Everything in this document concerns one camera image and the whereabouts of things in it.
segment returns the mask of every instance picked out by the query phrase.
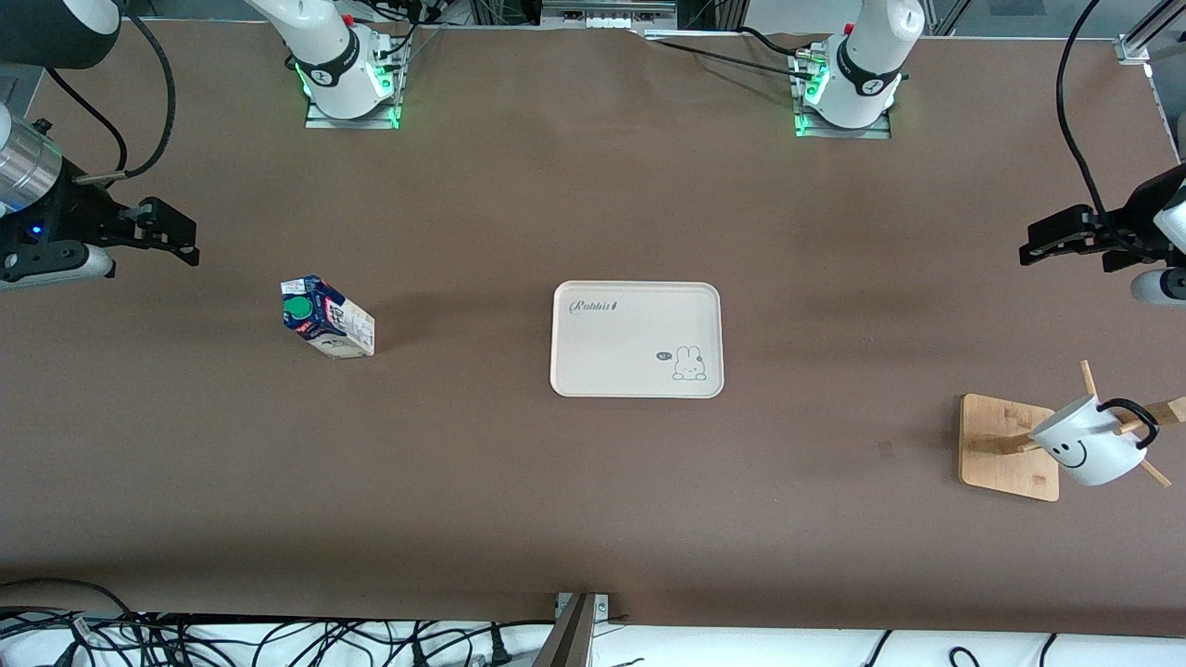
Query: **wooden peg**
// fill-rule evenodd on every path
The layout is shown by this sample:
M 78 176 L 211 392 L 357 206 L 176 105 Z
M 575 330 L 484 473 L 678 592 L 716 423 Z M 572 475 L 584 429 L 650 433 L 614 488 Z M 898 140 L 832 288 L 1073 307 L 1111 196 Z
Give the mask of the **wooden peg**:
M 1161 471 L 1154 468 L 1153 464 L 1149 463 L 1148 460 L 1142 460 L 1141 468 L 1143 468 L 1146 472 L 1148 472 L 1154 479 L 1156 479 L 1162 488 L 1168 488 L 1169 484 L 1173 484 L 1173 482 L 1171 482 L 1168 477 L 1162 475 Z
M 1088 363 L 1088 360 L 1083 360 L 1079 362 L 1079 369 L 1083 370 L 1083 385 L 1088 388 L 1088 394 L 1095 396 L 1096 380 L 1091 376 L 1091 364 Z
M 1037 450 L 1040 446 L 1029 438 L 1029 433 L 1019 433 L 1016 436 L 986 438 L 977 442 L 975 449 L 993 453 L 1022 453 Z

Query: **metal bracket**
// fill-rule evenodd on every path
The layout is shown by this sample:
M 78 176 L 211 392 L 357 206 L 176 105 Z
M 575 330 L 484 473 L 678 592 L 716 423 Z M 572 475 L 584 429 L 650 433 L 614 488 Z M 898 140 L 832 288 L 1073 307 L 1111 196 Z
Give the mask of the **metal bracket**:
M 791 107 L 795 112 L 796 136 L 829 136 L 833 139 L 890 139 L 890 113 L 881 112 L 878 120 L 868 127 L 850 129 L 837 127 L 827 120 L 806 99 L 817 93 L 818 87 L 830 76 L 827 71 L 827 45 L 815 42 L 806 49 L 799 49 L 795 56 L 786 57 L 786 64 L 795 72 L 812 75 L 810 81 L 797 77 L 791 80 Z
M 560 618 L 531 667 L 587 667 L 593 625 L 608 618 L 610 598 L 594 593 L 560 593 L 556 596 Z
M 556 609 L 555 609 L 556 618 L 560 618 L 560 616 L 565 612 L 565 609 L 568 606 L 568 602 L 573 599 L 573 595 L 575 593 L 556 593 Z M 593 605 L 594 605 L 593 608 L 594 623 L 605 623 L 606 621 L 610 620 L 610 596 L 605 593 L 594 595 Z
M 391 47 L 391 37 L 378 33 L 378 49 Z M 400 116 L 403 115 L 403 90 L 408 85 L 408 63 L 412 62 L 412 40 L 404 40 L 400 50 L 387 58 L 376 61 L 375 78 L 378 85 L 391 88 L 393 94 L 378 103 L 370 113 L 356 119 L 336 119 L 326 115 L 313 103 L 313 97 L 305 85 L 308 108 L 305 112 L 305 127 L 317 129 L 400 129 Z
M 1149 44 L 1168 28 L 1179 17 L 1186 13 L 1186 0 L 1160 0 L 1148 14 L 1141 17 L 1128 32 L 1117 37 L 1116 59 L 1124 65 L 1140 65 L 1149 62 Z
M 1116 49 L 1116 61 L 1122 65 L 1143 65 L 1149 62 L 1149 50 L 1141 47 L 1130 51 L 1130 43 L 1127 34 L 1121 34 L 1112 39 L 1112 47 Z

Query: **white mug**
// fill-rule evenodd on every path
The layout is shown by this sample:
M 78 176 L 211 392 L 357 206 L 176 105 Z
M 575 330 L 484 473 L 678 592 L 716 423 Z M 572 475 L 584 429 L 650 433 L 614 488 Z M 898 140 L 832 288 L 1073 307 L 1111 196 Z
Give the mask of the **white mug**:
M 1143 439 L 1134 433 L 1117 436 L 1121 420 L 1109 408 L 1124 408 L 1149 428 Z M 1076 482 L 1084 487 L 1105 484 L 1144 460 L 1146 447 L 1158 437 L 1158 420 L 1128 399 L 1099 402 L 1083 396 L 1046 418 L 1029 432 Z

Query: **metal mounting plate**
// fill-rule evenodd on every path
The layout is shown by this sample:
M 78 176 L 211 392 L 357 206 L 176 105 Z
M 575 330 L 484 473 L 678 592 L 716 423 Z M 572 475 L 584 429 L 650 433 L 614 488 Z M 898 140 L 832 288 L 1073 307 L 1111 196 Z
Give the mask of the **metal mounting plate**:
M 573 593 L 556 593 L 556 618 L 565 612 L 565 608 L 568 606 L 568 601 L 573 599 Z M 593 596 L 593 614 L 594 623 L 605 623 L 610 620 L 610 596 L 604 593 L 598 593 Z
M 381 47 L 390 47 L 390 37 L 382 34 Z M 400 117 L 403 115 L 403 90 L 408 84 L 408 63 L 412 59 L 412 40 L 404 40 L 398 51 L 389 57 L 376 62 L 376 65 L 391 68 L 391 71 L 376 75 L 381 84 L 388 84 L 394 93 L 383 100 L 370 113 L 356 119 L 336 119 L 325 115 L 317 108 L 313 99 L 308 97 L 308 108 L 305 110 L 305 127 L 315 129 L 400 129 Z
M 825 50 L 822 42 L 811 44 L 809 51 L 821 52 Z M 796 56 L 788 56 L 786 64 L 791 71 L 806 71 L 805 62 Z M 812 84 L 810 81 L 789 77 L 791 80 L 791 103 L 795 110 L 795 135 L 796 136 L 827 136 L 831 139 L 890 139 L 890 113 L 881 112 L 878 120 L 868 127 L 849 129 L 835 126 L 827 120 L 815 107 L 806 103 L 806 90 Z

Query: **metal frame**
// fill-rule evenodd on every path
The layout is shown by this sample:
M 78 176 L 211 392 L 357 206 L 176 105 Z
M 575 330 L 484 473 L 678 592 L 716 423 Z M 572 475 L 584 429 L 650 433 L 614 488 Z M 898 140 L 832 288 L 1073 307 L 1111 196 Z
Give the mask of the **metal frame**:
M 951 7 L 948 15 L 943 17 L 943 20 L 937 20 L 938 17 L 935 17 L 935 2 L 927 0 L 924 9 L 930 9 L 932 20 L 935 20 L 935 23 L 930 25 L 931 34 L 949 37 L 952 32 L 955 32 L 956 23 L 963 18 L 963 14 L 968 11 L 969 5 L 971 5 L 971 0 L 959 0 L 954 7 Z
M 1126 33 L 1121 33 L 1112 44 L 1116 46 L 1116 58 L 1126 65 L 1139 65 L 1149 62 L 1149 43 L 1161 31 L 1169 27 L 1178 17 L 1186 12 L 1186 0 L 1161 0 L 1136 21 Z
M 567 601 L 557 602 L 563 609 L 560 620 L 548 633 L 548 640 L 536 655 L 531 667 L 587 667 L 589 644 L 593 643 L 593 624 L 600 614 L 608 611 L 608 604 L 599 603 L 594 593 L 573 593 Z

